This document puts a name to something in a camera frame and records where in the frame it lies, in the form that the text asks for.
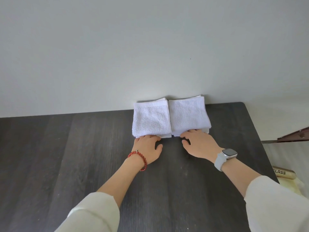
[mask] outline person's left hand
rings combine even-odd
[[[132,152],[138,150],[138,152],[146,158],[147,164],[150,164],[158,159],[162,152],[162,144],[159,144],[157,149],[155,149],[155,143],[160,140],[161,138],[155,135],[146,135],[136,138],[134,140]]]

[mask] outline gold cylinder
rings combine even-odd
[[[277,177],[287,178],[294,180],[296,178],[296,173],[289,169],[284,169],[280,167],[272,167]]]

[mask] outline watch screen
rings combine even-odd
[[[224,154],[226,154],[227,156],[234,156],[237,154],[236,151],[234,151],[233,149],[225,149],[222,151]]]

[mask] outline white sleeve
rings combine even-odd
[[[269,177],[249,184],[245,202],[251,232],[309,231],[309,200]]]
[[[120,214],[113,196],[95,192],[73,208],[55,232],[117,232]]]

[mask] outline white towel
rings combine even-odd
[[[168,105],[173,136],[178,137],[190,129],[202,129],[209,133],[211,122],[206,113],[203,96],[169,100]]]
[[[162,98],[152,102],[134,103],[132,134],[135,137],[158,135],[172,137],[168,101]]]

